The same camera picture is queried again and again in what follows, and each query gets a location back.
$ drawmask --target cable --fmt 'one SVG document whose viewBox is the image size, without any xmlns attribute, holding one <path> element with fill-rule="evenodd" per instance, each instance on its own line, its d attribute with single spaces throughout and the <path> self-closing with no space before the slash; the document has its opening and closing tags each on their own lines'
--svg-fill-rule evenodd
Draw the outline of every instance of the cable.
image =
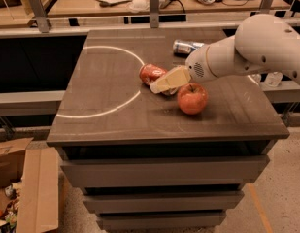
<svg viewBox="0 0 300 233">
<path fill-rule="evenodd" d="M 183 9 L 183 13 L 186 14 L 185 7 L 184 7 L 183 3 L 180 0 L 170 0 L 170 1 L 177 1 L 177 2 L 179 2 L 180 5 L 181 5 L 181 7 L 182 7 L 182 9 Z"/>
</svg>

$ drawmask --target cardboard box flap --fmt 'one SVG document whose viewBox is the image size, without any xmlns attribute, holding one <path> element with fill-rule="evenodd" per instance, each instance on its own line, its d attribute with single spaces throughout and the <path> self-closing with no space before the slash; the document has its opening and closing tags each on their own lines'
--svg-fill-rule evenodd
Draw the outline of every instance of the cardboard box flap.
<svg viewBox="0 0 300 233">
<path fill-rule="evenodd" d="M 25 151 L 33 138 L 21 138 L 0 143 L 0 157 L 10 153 Z"/>
<path fill-rule="evenodd" d="M 27 150 L 17 233 L 58 228 L 58 155 L 55 148 Z"/>
</svg>

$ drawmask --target orange line on floor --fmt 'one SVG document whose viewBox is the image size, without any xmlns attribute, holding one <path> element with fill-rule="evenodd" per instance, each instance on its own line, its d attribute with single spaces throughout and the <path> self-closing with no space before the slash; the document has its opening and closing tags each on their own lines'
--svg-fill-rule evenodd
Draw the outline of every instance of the orange line on floor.
<svg viewBox="0 0 300 233">
<path fill-rule="evenodd" d="M 248 183 L 248 188 L 249 188 L 249 191 L 250 191 L 250 195 L 252 196 L 253 198 L 253 201 L 254 201 L 254 204 L 255 204 L 255 207 L 256 209 L 258 210 L 258 214 L 259 214 L 259 217 L 261 218 L 262 222 L 263 222 L 263 225 L 264 225 L 264 228 L 266 230 L 267 233 L 273 233 L 273 229 L 269 223 L 269 220 L 265 214 L 265 211 L 259 201 L 259 198 L 258 198 L 258 195 L 257 195 L 257 192 L 256 192 L 256 189 L 254 187 L 253 184 L 251 183 Z"/>
</svg>

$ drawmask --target apple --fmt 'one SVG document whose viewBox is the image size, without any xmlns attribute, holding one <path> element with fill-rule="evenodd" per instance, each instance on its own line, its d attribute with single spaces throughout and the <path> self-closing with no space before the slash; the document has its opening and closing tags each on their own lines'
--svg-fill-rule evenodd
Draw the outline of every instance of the apple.
<svg viewBox="0 0 300 233">
<path fill-rule="evenodd" d="M 208 92 L 199 83 L 188 83 L 178 91 L 178 105 L 180 109 L 189 115 L 196 115 L 206 107 Z"/>
</svg>

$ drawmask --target silver can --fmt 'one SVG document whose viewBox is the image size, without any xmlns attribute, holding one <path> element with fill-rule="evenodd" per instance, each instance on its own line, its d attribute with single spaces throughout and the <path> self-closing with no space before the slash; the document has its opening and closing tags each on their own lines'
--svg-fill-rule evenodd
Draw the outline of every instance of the silver can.
<svg viewBox="0 0 300 233">
<path fill-rule="evenodd" d="M 191 54 L 204 45 L 204 43 L 176 40 L 173 43 L 173 53 Z"/>
</svg>

